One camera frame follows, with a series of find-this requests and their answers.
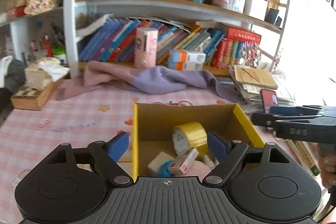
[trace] table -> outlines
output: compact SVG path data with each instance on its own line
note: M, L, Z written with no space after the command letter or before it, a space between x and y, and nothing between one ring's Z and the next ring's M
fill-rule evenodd
M0 128L0 222L16 224L22 220L14 199L15 186L60 143L69 142L74 148L86 147L96 140L108 141L120 131L131 136L133 103L180 101L192 105L229 103L211 90L194 87L165 95L149 95L111 86L63 101L51 97L42 111L13 110ZM260 134L263 140L273 141L271 134ZM129 174L131 153L130 143L119 161Z

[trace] yellow box edge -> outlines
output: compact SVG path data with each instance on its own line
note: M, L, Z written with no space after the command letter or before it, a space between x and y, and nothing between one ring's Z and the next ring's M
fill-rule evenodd
M137 180L139 175L139 151L138 151L138 105L133 104L133 131L132 131L132 178Z
M236 118L238 119L241 126L245 130L253 146L264 147L265 143L260 138L258 132L253 127L253 124L250 122L250 120L248 119L248 117L238 104L236 104L235 108L233 109L233 113L235 114Z

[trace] human hand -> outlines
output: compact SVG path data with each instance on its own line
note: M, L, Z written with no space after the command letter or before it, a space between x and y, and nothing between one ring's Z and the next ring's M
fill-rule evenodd
M319 167L321 169L322 184L326 188L336 185L336 152L323 157L319 151Z

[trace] smartphone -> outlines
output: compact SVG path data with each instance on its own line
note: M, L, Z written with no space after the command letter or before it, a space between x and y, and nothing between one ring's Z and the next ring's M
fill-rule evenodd
M279 106L278 97L275 91L273 90L264 90L260 91L262 108L265 113L269 113L269 108L271 106Z

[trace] wooden tray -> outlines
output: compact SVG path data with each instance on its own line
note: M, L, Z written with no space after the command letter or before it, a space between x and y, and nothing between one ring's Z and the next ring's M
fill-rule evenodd
M28 110L42 110L52 93L62 83L63 78L57 82L50 83L44 90L35 90L28 86L23 86L11 97L14 108Z

